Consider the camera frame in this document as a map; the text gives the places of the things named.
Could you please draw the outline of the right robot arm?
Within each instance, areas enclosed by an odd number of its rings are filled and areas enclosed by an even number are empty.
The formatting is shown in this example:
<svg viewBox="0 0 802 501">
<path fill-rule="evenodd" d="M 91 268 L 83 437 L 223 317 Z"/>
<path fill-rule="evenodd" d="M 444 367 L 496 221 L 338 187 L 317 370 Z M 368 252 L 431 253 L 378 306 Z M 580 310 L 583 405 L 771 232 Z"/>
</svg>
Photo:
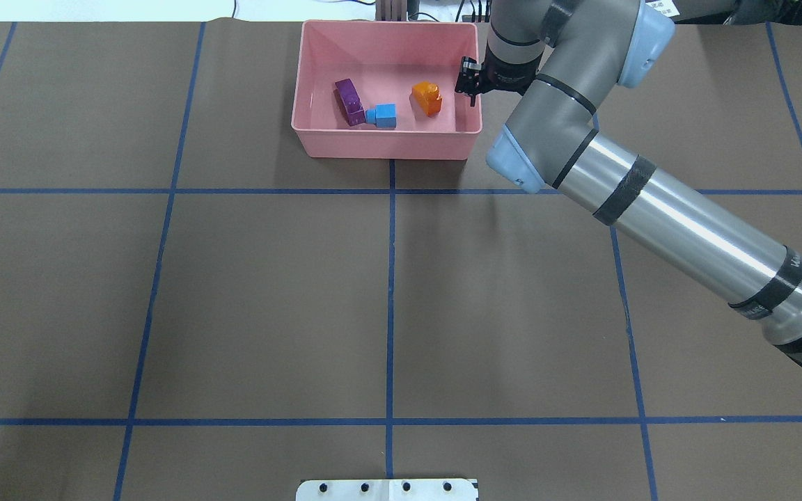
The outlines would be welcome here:
<svg viewBox="0 0 802 501">
<path fill-rule="evenodd" d="M 802 368 L 802 254 L 732 215 L 593 124 L 614 86 L 643 82 L 675 34 L 644 1 L 496 1 L 486 56 L 456 92 L 521 95 L 487 165 L 526 191 L 550 186 L 757 321 Z"/>
</svg>

